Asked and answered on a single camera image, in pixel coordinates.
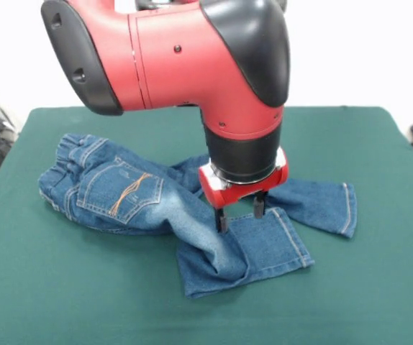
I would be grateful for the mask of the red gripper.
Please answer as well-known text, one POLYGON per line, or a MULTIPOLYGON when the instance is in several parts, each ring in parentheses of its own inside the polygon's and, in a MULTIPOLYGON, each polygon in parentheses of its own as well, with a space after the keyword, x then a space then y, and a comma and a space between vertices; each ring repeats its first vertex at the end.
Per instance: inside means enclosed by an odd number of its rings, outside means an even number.
POLYGON ((253 214, 257 219, 263 218, 266 212, 266 198, 268 191, 285 183, 289 176, 289 166, 285 152, 281 147, 276 151, 276 167, 272 173, 254 183, 231 183, 217 176, 213 164, 208 162, 199 168, 201 188, 209 203, 215 208, 215 226, 220 234, 228 232, 227 217, 224 207, 238 202, 245 196, 254 195, 253 214))

